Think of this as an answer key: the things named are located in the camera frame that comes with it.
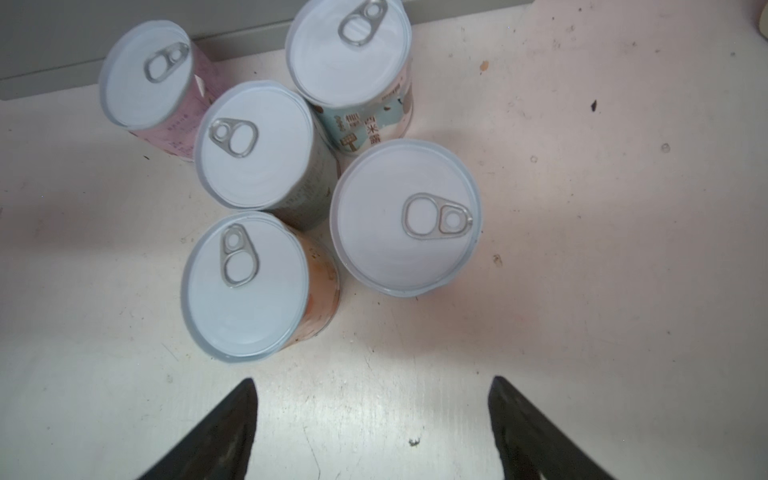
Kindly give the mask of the yellow label can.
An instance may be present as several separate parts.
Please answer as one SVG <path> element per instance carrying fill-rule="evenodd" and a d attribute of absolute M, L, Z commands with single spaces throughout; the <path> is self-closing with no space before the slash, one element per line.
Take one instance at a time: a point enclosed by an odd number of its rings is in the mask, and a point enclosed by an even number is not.
<path fill-rule="evenodd" d="M 398 139 L 372 147 L 344 172 L 329 228 L 354 278 L 410 298 L 458 275 L 482 223 L 480 192 L 465 164 L 433 142 Z"/>

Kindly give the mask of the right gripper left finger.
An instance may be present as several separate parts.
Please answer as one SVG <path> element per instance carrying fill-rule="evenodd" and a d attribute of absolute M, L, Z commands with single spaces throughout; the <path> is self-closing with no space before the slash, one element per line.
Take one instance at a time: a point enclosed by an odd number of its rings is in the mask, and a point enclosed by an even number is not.
<path fill-rule="evenodd" d="M 256 436 L 258 395 L 241 381 L 144 479 L 243 479 Z"/>

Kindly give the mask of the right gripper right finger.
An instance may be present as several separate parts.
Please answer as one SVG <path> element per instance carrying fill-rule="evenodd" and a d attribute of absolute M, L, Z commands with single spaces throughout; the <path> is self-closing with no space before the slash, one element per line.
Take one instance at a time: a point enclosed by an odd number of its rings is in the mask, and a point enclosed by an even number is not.
<path fill-rule="evenodd" d="M 502 376 L 491 383 L 488 408 L 506 479 L 612 477 Z"/>

